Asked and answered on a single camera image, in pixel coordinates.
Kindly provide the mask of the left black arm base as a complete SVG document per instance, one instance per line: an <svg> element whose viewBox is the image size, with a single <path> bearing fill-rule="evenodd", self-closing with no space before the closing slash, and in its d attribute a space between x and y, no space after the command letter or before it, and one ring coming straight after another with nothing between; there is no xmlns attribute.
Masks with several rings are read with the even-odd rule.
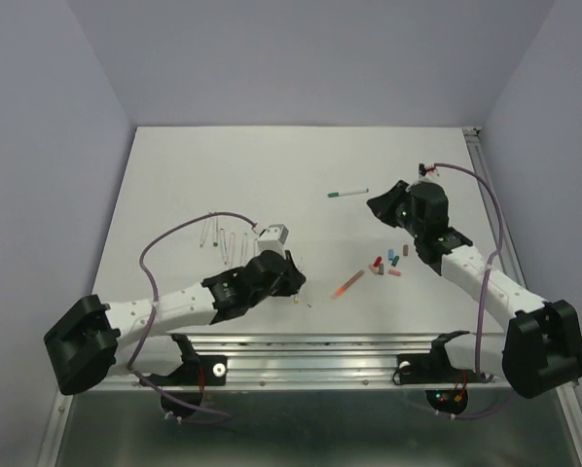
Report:
<svg viewBox="0 0 582 467"><path fill-rule="evenodd" d="M232 416L229 413L204 405L207 388L226 384L228 357L223 354L197 353L185 335L174 334L170 338L179 351L178 366L161 373L135 369L133 374L139 384L160 396L164 418L179 425L209 425L230 420Z"/></svg>

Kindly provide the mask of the blue capped marker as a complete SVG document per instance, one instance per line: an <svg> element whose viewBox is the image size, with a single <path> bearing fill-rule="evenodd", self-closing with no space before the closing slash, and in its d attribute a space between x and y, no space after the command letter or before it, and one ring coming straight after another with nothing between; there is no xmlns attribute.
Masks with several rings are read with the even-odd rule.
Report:
<svg viewBox="0 0 582 467"><path fill-rule="evenodd" d="M222 261L224 265L228 264L228 243L227 243L227 236L226 231L223 228L219 230L219 243L220 243L220 251L222 255Z"/></svg>

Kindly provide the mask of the red capped marker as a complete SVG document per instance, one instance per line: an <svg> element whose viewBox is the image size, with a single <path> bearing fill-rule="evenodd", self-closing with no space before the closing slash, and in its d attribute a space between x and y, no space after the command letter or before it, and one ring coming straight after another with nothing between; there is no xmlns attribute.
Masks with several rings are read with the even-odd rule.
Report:
<svg viewBox="0 0 582 467"><path fill-rule="evenodd" d="M218 247L219 246L219 218L217 215L213 217L212 224L213 224L212 245L214 247Z"/></svg>

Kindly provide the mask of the tan orange marker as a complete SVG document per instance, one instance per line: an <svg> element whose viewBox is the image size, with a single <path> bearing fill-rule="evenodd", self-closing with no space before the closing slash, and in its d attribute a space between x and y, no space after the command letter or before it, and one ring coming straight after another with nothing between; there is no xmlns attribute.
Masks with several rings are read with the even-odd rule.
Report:
<svg viewBox="0 0 582 467"><path fill-rule="evenodd" d="M363 275L365 270L361 269L356 272L350 279L348 279L343 285L338 287L332 294L332 298L336 299L345 293L352 285L354 285Z"/></svg>

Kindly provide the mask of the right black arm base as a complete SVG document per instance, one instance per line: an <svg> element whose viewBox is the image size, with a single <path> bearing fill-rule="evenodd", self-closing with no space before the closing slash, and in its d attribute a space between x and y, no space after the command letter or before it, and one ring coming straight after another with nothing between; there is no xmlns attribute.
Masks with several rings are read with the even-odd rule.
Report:
<svg viewBox="0 0 582 467"><path fill-rule="evenodd" d="M408 353L397 356L397 366L392 374L395 385L442 384L439 389L426 389L430 407L451 418L462 415L468 405L468 384L485 381L471 368L457 369L448 357L446 344L459 338L471 337L467 331L441 334L431 342L425 353Z"/></svg>

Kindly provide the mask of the green capped thin marker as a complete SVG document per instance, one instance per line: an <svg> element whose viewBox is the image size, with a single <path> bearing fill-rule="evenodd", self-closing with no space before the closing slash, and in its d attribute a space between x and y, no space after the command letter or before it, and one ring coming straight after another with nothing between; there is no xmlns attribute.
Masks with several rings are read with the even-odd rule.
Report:
<svg viewBox="0 0 582 467"><path fill-rule="evenodd" d="M350 196L362 196L369 193L369 189L357 189L357 190L347 190L347 191L336 191L327 194L327 198L342 198Z"/></svg>

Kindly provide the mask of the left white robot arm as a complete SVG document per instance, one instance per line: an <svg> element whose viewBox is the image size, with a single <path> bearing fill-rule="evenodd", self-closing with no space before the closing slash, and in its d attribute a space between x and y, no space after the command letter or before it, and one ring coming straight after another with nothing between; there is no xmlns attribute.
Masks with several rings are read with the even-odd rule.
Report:
<svg viewBox="0 0 582 467"><path fill-rule="evenodd" d="M234 320L273 297L292 297L306 283L290 251L267 250L247 265L156 299L103 303L79 299L44 336L59 391L83 393L106 377L129 372L126 355L141 339Z"/></svg>

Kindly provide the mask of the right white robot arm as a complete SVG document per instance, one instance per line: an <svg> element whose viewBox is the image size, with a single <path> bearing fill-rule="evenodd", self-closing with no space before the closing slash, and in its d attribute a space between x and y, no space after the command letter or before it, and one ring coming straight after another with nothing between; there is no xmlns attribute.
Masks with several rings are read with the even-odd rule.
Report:
<svg viewBox="0 0 582 467"><path fill-rule="evenodd" d="M432 182L398 181L371 198L372 214L405 230L418 258L489 314L503 330L498 339L453 331L435 338L428 353L400 370L400 380L449 379L459 371L506 380L518 395L537 397L582 377L582 334L575 308L550 302L490 266L473 242L451 226L444 189Z"/></svg>

